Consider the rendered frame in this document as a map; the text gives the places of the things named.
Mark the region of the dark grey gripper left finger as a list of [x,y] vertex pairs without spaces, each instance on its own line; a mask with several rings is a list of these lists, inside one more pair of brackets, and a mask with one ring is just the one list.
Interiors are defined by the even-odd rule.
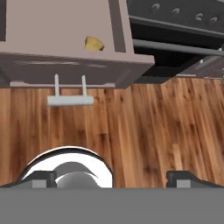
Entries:
[[56,188],[56,171],[34,171],[26,178],[20,178],[17,181],[2,185],[2,188]]

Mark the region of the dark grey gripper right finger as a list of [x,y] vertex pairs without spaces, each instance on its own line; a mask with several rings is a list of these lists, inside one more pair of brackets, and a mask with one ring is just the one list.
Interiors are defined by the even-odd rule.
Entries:
[[168,171],[166,173],[167,188],[222,188],[222,185],[200,179],[189,171]]

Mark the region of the yellow sponge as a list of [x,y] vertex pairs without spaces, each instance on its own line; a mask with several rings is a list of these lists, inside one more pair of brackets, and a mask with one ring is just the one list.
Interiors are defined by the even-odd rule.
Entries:
[[96,37],[87,36],[85,40],[85,49],[102,51],[104,49],[104,44]]

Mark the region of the round white and black object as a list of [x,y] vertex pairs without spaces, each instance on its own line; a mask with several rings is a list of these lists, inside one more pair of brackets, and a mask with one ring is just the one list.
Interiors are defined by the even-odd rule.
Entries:
[[114,187],[114,174],[107,162],[96,152],[80,146],[60,146],[37,155],[23,170],[19,180],[33,172],[56,172],[56,183],[67,174],[79,172],[89,175],[101,188]]

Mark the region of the open pale taupe drawer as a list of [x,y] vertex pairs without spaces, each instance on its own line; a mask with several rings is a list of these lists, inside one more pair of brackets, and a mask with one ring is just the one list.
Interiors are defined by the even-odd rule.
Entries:
[[[104,44],[86,50],[87,36]],[[0,86],[126,88],[154,65],[134,53],[126,0],[0,0]]]

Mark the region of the black oven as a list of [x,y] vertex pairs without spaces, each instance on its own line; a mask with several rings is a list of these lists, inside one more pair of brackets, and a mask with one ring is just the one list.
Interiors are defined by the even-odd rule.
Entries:
[[[132,39],[224,52],[224,0],[127,0]],[[171,78],[223,79],[224,57],[135,47],[154,65],[137,81]]]

